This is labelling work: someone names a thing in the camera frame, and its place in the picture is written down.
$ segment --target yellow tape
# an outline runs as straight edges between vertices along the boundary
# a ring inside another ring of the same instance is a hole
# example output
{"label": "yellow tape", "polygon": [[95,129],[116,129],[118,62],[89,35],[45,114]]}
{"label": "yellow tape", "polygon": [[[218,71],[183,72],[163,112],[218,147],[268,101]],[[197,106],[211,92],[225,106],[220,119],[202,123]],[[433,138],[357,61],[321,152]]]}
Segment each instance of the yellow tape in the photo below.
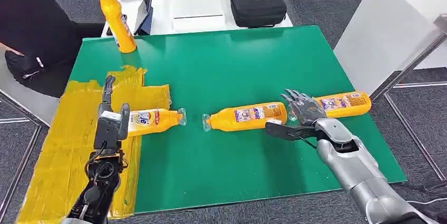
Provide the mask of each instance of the yellow tape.
{"label": "yellow tape", "polygon": [[[143,87],[145,70],[128,66],[122,72],[109,72],[113,84],[112,108],[119,111],[124,102],[131,110],[169,109],[169,86]],[[96,113],[102,88],[96,81],[70,81],[59,101],[51,128],[34,168],[17,223],[60,223],[87,184],[84,165],[92,152]],[[109,217],[133,214],[137,192],[141,137],[122,141],[129,167],[120,175]]]}

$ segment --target black case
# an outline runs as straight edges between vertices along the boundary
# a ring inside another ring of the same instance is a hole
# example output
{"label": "black case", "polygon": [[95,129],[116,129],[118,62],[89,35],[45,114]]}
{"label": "black case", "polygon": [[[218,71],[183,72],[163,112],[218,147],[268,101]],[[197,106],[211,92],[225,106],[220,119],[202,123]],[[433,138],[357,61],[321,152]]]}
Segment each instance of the black case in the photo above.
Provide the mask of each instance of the black case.
{"label": "black case", "polygon": [[283,0],[230,0],[231,11],[239,27],[275,26],[285,19],[287,6]]}

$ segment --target upright yellow bottle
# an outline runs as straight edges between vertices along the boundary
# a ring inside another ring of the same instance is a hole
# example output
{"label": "upright yellow bottle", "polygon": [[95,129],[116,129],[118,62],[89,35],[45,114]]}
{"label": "upright yellow bottle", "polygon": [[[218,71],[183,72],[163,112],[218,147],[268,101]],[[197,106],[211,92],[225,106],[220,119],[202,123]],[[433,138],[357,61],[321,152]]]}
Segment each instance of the upright yellow bottle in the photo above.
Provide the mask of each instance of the upright yellow bottle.
{"label": "upright yellow bottle", "polygon": [[265,128],[272,121],[285,124],[286,107],[281,102],[253,104],[235,108],[226,108],[211,116],[202,116],[203,130],[220,129],[222,131],[240,131]]}
{"label": "upright yellow bottle", "polygon": [[128,136],[161,133],[178,124],[186,125],[186,110],[184,108],[178,111],[166,109],[131,111]]}
{"label": "upright yellow bottle", "polygon": [[357,116],[371,109],[370,97],[365,92],[354,91],[314,98],[328,118]]}
{"label": "upright yellow bottle", "polygon": [[115,42],[121,53],[133,52],[137,45],[127,23],[121,14],[121,4],[117,0],[99,0],[105,20],[109,24]]}

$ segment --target bottle cap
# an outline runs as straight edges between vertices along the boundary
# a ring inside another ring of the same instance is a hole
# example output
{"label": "bottle cap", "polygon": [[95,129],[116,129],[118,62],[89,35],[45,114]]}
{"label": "bottle cap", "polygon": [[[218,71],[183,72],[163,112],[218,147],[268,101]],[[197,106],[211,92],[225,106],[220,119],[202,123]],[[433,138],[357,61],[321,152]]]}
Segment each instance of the bottle cap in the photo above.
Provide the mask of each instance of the bottle cap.
{"label": "bottle cap", "polygon": [[208,114],[202,115],[202,124],[205,132],[211,130],[211,117]]}
{"label": "bottle cap", "polygon": [[296,121],[298,119],[290,105],[287,106],[287,117],[290,121]]}
{"label": "bottle cap", "polygon": [[180,125],[186,125],[186,110],[184,108],[180,108],[177,111],[179,124]]}

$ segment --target green mat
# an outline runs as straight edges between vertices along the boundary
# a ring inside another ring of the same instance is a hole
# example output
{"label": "green mat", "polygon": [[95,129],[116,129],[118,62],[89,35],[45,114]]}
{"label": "green mat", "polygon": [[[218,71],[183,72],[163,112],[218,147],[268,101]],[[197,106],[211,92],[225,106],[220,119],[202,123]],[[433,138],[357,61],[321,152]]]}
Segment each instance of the green mat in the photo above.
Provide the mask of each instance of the green mat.
{"label": "green mat", "polygon": [[[112,38],[86,40],[71,75],[102,84],[107,71],[143,67],[145,84],[170,84],[171,110],[187,111],[187,126],[143,137],[135,213],[340,188],[304,142],[263,130],[202,130],[203,113],[282,101],[284,88],[312,96],[353,91],[318,27],[145,36],[137,46],[120,54]],[[406,180],[368,114],[341,121],[363,140],[389,182]]]}

